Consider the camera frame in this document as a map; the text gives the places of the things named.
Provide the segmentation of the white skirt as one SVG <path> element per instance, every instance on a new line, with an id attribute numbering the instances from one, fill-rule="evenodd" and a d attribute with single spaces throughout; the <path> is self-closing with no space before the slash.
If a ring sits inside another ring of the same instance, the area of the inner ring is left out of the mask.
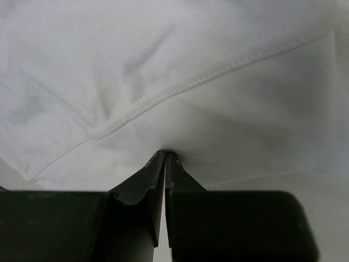
<path id="1" fill-rule="evenodd" d="M 1 1 L 1 186 L 109 190 L 157 150 L 283 189 L 348 261 L 348 1 Z"/>

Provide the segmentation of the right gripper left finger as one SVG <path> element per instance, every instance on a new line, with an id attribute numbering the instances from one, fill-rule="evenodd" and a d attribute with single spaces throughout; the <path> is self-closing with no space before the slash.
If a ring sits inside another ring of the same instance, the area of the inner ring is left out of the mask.
<path id="1" fill-rule="evenodd" d="M 106 192 L 1 190 L 1 261 L 152 261 L 164 160 Z"/>

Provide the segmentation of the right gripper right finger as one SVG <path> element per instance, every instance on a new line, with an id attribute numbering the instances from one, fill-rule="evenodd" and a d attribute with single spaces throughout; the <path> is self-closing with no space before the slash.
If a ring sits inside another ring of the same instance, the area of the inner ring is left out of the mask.
<path id="1" fill-rule="evenodd" d="M 173 261 L 318 261 L 303 207 L 290 193 L 212 191 L 170 152 L 165 211 Z"/>

